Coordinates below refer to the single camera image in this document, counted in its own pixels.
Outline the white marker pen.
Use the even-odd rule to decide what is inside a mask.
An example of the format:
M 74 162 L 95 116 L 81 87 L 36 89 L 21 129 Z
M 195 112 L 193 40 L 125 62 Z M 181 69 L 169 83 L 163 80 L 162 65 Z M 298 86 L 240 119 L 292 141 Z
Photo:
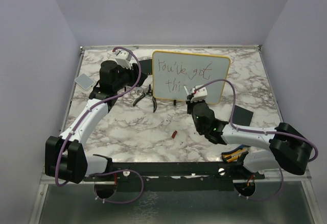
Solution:
M 184 90 L 185 90 L 185 92 L 186 92 L 186 95 L 187 95 L 187 96 L 190 95 L 189 90 L 187 89 L 187 87 L 186 87 L 185 85 L 184 85 L 183 87 L 184 87 Z

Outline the red marker cap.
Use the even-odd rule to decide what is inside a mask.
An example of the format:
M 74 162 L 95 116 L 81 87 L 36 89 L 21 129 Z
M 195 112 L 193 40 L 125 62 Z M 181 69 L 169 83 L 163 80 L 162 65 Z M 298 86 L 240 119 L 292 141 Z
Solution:
M 177 135 L 177 131 L 174 131 L 171 137 L 174 139 L 176 135 Z

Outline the yellow framed whiteboard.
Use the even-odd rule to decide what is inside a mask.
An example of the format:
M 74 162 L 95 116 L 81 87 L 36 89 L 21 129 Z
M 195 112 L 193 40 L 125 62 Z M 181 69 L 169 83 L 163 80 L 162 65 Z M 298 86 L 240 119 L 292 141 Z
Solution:
M 226 56 L 154 51 L 152 87 L 156 99 L 184 102 L 186 91 L 216 79 L 226 79 L 231 59 Z

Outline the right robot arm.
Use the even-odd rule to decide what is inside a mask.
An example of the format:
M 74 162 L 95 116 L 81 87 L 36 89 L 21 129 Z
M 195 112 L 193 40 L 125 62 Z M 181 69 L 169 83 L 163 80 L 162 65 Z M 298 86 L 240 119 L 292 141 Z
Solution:
M 235 165 L 235 173 L 245 179 L 253 172 L 281 168 L 293 175 L 303 175 L 313 146 L 291 125 L 281 122 L 275 128 L 234 126 L 221 121 L 205 100 L 193 94 L 186 98 L 187 113 L 192 116 L 196 131 L 213 144 L 242 144 L 257 147 L 260 152 L 248 153 Z

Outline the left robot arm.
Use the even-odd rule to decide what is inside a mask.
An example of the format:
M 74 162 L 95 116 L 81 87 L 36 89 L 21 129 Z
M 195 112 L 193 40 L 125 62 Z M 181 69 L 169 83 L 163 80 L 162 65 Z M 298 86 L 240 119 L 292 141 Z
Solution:
M 124 68 L 119 60 L 102 62 L 99 75 L 85 108 L 76 120 L 58 137 L 47 139 L 44 167 L 47 176 L 72 183 L 80 183 L 89 175 L 97 175 L 103 181 L 111 178 L 112 159 L 98 154 L 87 156 L 84 147 L 98 123 L 120 97 L 118 92 L 127 86 L 141 86 L 147 75 L 141 72 L 139 62 Z

